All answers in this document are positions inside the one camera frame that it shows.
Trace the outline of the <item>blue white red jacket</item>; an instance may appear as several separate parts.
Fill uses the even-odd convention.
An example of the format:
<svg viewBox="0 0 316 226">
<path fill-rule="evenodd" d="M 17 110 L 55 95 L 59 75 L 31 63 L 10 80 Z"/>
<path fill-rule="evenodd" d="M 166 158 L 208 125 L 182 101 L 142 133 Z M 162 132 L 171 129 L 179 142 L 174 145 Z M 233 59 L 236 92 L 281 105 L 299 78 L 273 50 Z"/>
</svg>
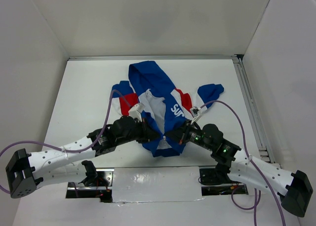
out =
<svg viewBox="0 0 316 226">
<path fill-rule="evenodd" d="M 176 129 L 193 118 L 190 109 L 200 107 L 204 112 L 224 92 L 221 84 L 206 84 L 194 92 L 183 93 L 154 61 L 129 65 L 128 80 L 112 87 L 112 107 L 120 115 L 128 115 L 132 106 L 142 103 L 141 116 L 159 133 L 159 138 L 142 146 L 154 157 L 180 155 L 185 144 L 171 140 L 166 132 Z"/>
</svg>

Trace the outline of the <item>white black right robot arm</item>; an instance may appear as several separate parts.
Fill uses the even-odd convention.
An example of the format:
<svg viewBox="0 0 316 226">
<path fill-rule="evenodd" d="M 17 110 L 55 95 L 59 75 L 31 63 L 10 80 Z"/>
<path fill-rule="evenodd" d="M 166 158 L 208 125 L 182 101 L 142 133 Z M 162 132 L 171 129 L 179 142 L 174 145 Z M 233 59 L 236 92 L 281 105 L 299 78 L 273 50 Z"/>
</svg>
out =
<svg viewBox="0 0 316 226">
<path fill-rule="evenodd" d="M 297 170 L 293 173 L 247 156 L 242 148 L 224 139 L 215 124 L 207 124 L 202 129 L 184 124 L 167 132 L 166 136 L 178 144 L 192 142 L 211 151 L 210 156 L 217 164 L 212 173 L 201 177 L 202 184 L 235 181 L 266 193 L 273 191 L 280 197 L 283 209 L 297 217 L 305 216 L 313 188 L 304 172 Z"/>
</svg>

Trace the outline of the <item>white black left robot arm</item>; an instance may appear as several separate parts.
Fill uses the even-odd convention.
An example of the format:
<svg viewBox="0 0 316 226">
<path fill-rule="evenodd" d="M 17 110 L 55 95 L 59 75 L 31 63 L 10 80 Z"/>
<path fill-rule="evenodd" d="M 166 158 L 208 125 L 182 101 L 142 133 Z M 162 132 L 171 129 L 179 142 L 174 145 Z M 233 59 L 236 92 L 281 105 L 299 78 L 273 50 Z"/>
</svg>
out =
<svg viewBox="0 0 316 226">
<path fill-rule="evenodd" d="M 10 197 L 21 198 L 43 186 L 62 182 L 94 185 L 99 176 L 92 158 L 111 153 L 131 141 L 148 143 L 159 137 L 146 119 L 138 121 L 123 116 L 58 149 L 32 153 L 17 150 L 5 168 Z"/>
</svg>

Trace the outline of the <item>white taped cover panel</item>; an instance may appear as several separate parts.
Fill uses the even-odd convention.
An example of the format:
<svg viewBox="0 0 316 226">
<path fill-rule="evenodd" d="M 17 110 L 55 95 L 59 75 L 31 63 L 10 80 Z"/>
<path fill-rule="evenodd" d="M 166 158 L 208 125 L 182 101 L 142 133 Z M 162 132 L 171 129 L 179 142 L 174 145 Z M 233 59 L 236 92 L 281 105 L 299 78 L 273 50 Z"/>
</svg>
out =
<svg viewBox="0 0 316 226">
<path fill-rule="evenodd" d="M 116 168 L 115 203 L 191 202 L 202 200 L 198 167 Z"/>
</svg>

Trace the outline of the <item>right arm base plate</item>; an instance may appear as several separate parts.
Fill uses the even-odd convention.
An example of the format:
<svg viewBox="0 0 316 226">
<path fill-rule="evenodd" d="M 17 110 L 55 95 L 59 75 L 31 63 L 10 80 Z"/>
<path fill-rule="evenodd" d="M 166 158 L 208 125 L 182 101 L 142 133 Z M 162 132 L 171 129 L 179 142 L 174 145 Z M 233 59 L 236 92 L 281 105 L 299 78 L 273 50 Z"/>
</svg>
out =
<svg viewBox="0 0 316 226">
<path fill-rule="evenodd" d="M 201 184 L 202 196 L 247 194 L 247 188 L 244 184 L 232 181 L 228 178 L 220 178 L 215 168 L 200 168 L 200 177 L 198 182 Z"/>
</svg>

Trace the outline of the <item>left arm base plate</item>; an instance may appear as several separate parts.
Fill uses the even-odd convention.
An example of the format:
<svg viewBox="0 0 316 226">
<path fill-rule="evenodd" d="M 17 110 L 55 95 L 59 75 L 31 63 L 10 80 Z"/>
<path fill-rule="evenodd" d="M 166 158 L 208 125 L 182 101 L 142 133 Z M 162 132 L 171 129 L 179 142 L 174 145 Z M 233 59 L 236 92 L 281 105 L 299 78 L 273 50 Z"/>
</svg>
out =
<svg viewBox="0 0 316 226">
<path fill-rule="evenodd" d="M 69 182 L 66 199 L 98 198 L 100 202 L 111 203 L 114 168 L 97 168 L 98 177 L 88 186 L 83 183 Z"/>
</svg>

